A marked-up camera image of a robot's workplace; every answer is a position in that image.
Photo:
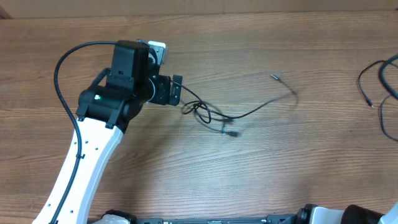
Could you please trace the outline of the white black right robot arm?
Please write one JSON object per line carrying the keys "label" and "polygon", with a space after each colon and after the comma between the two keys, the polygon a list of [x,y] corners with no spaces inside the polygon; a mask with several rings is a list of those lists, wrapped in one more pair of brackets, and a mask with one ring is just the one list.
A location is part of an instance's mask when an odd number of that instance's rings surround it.
{"label": "white black right robot arm", "polygon": [[397,203],[385,214],[349,205],[344,210],[314,207],[309,224],[397,224]]}

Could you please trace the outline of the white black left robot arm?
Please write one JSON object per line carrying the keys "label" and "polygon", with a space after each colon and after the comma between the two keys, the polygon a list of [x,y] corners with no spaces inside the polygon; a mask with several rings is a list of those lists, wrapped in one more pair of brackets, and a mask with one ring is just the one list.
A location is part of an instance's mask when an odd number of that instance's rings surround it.
{"label": "white black left robot arm", "polygon": [[99,182],[130,120],[146,103],[177,106],[182,77],[160,75],[163,42],[112,41],[111,67],[81,92],[69,151],[55,185],[34,223],[86,223]]}

